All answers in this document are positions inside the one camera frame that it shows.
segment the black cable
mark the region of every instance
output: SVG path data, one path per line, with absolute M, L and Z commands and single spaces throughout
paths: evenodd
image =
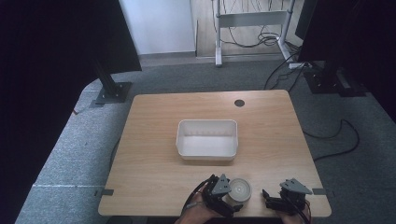
M 225 2 L 224 2 L 224 0 L 222 1 L 222 4 L 223 4 L 224 13 L 227 14 L 227 10 L 226 10 L 226 7 L 225 7 Z M 215 24 L 215 9 L 214 9 L 214 6 L 213 6 L 213 0 L 212 0 L 212 18 L 213 18 L 213 27 L 214 27 L 214 29 L 215 29 L 215 32 L 217 33 L 218 30 L 217 30 L 216 24 Z M 231 31 L 231 28 L 230 28 L 230 27 L 229 27 L 228 29 L 229 29 L 231 38 L 233 39 L 233 42 L 231 42 L 231 41 L 224 41 L 224 40 L 222 40 L 222 39 L 221 39 L 220 41 L 223 42 L 223 43 L 225 43 L 225 44 L 233 44 L 233 45 L 236 45 L 236 46 L 241 47 L 241 48 L 255 48 L 255 47 L 257 47 L 257 46 L 259 46 L 259 45 L 261 45 L 261 44 L 264 44 L 264 45 L 266 45 L 266 46 L 273 46 L 273 45 L 275 45 L 276 42 L 277 42 L 277 39 L 279 38 L 279 34 L 271 33 L 271 32 L 263 32 L 264 27 L 265 27 L 265 26 L 262 27 L 262 29 L 261 29 L 261 31 L 260 31 L 258 37 L 257 37 L 257 38 L 259 39 L 259 42 L 258 42 L 257 44 L 253 44 L 253 45 L 243 45 L 243 44 L 239 44 L 239 43 L 235 40 L 235 38 L 233 37 L 233 32 Z
M 233 1 L 233 6 L 235 5 L 236 0 Z M 233 6 L 231 7 L 230 13 L 233 11 Z
M 268 11 L 271 11 L 272 0 L 268 0 Z
M 311 219 L 308 219 L 304 214 L 304 212 L 301 209 L 299 209 L 297 205 L 295 205 L 288 196 L 286 196 L 283 193 L 281 193 L 281 195 L 283 196 L 282 198 L 286 199 L 286 201 L 288 201 L 288 203 L 294 208 L 294 211 L 296 211 L 298 215 L 300 215 L 300 217 L 303 219 L 305 224 L 311 223 Z
M 290 48 L 290 51 L 300 51 L 301 50 L 301 46 L 296 46 L 291 44 L 289 41 L 285 40 L 286 45 L 288 45 L 288 47 Z
M 268 80 L 270 80 L 270 78 L 274 75 L 274 73 L 284 64 L 284 63 L 286 63 L 287 61 L 288 61 L 288 59 L 290 59 L 292 56 L 294 56 L 294 55 L 296 55 L 297 53 L 293 53 L 293 54 L 291 54 L 290 56 L 289 56 L 289 58 L 287 58 L 280 66 L 278 66 L 272 73 L 271 73 L 271 75 L 267 78 L 267 80 L 265 80 L 265 83 L 264 83 L 264 90 L 267 88 L 267 83 L 268 83 Z
M 330 135 L 330 136 L 317 136 L 317 135 L 313 135 L 312 133 L 308 133 L 308 132 L 306 132 L 306 131 L 304 131 L 304 130 L 303 130 L 303 133 L 306 134 L 306 135 L 308 135 L 308 136 L 310 136 L 310 137 L 318 138 L 318 139 L 330 139 L 330 138 L 334 138 L 334 137 L 336 137 L 336 136 L 341 132 L 341 130 L 342 130 L 342 128 L 343 128 L 343 123 L 344 123 L 344 121 L 346 121 L 346 120 L 340 119 L 340 126 L 338 127 L 337 132 L 334 133 L 334 134 L 332 134 L 332 135 Z
M 262 4 L 260 4 L 259 0 L 256 0 L 256 5 L 259 11 L 262 11 Z
M 198 190 L 203 187 L 207 182 L 209 182 L 210 177 L 207 180 L 204 180 L 201 184 L 199 184 L 190 194 L 189 198 L 187 198 L 186 202 L 183 205 L 183 208 L 181 209 L 181 215 L 183 215 L 184 211 L 186 210 L 187 205 L 190 203 L 192 197 L 195 195 L 196 192 L 198 192 Z
M 294 73 L 297 69 L 299 69 L 301 66 L 303 66 L 303 65 L 301 64 L 300 66 L 297 66 L 297 67 L 291 69 L 291 71 L 289 71 L 287 74 L 279 75 L 279 76 L 277 77 L 277 79 L 276 79 L 275 85 L 274 85 L 273 87 L 271 87 L 270 90 L 273 90 L 273 89 L 277 86 L 277 84 L 279 84 L 279 81 L 280 81 L 280 80 L 287 80 L 287 79 L 289 79 L 289 76 L 290 76 L 291 74 L 293 74 L 293 73 Z
M 294 79 L 294 82 L 293 82 L 293 84 L 291 85 L 291 87 L 290 87 L 290 89 L 288 90 L 288 92 L 291 92 L 291 91 L 293 90 L 294 86 L 295 86 L 296 83 L 297 83 L 298 78 L 300 77 L 300 75 L 301 75 L 301 73 L 303 72 L 304 69 L 305 69 L 305 64 L 304 64 L 304 66 L 301 68 L 300 72 L 298 73 L 297 78 Z
M 306 204 L 306 206 L 308 206 L 309 221 L 311 221 L 311 219 L 312 219 L 312 215 L 311 215 L 311 206 L 309 206 L 309 203 L 308 203 L 307 200 L 305 200 L 305 204 Z
M 317 158 L 314 159 L 314 161 L 319 161 L 319 160 L 323 160 L 323 159 L 326 159 L 326 158 L 329 158 L 329 157 L 344 155 L 344 154 L 347 154 L 347 153 L 349 153 L 349 152 L 354 151 L 354 150 L 359 146 L 359 143 L 361 142 L 361 137 L 359 136 L 359 132 L 358 132 L 358 131 L 355 129 L 355 127 L 354 127 L 349 121 L 347 121 L 346 119 L 341 119 L 341 122 L 345 122 L 345 123 L 346 123 L 347 125 L 349 125 L 349 127 L 351 127 L 351 128 L 353 129 L 353 131 L 355 132 L 356 137 L 357 137 L 357 141 L 356 141 L 356 143 L 355 143 L 355 146 L 353 146 L 351 149 L 346 150 L 346 151 L 337 152 L 337 153 L 333 153 L 333 154 L 329 154 L 329 155 L 317 157 Z
M 115 157 L 115 152 L 117 151 L 117 148 L 119 146 L 121 138 L 116 142 L 116 144 L 113 147 L 113 150 L 111 150 L 111 155 L 110 155 L 110 164 L 108 165 L 108 169 L 111 170 L 111 166 L 113 166 L 113 161 Z
M 256 12 L 259 12 L 259 6 L 257 6 L 257 8 L 254 6 L 254 4 L 253 4 L 253 0 L 250 0 L 250 4 L 251 4 L 251 6 L 254 8 L 254 10 L 256 11 Z

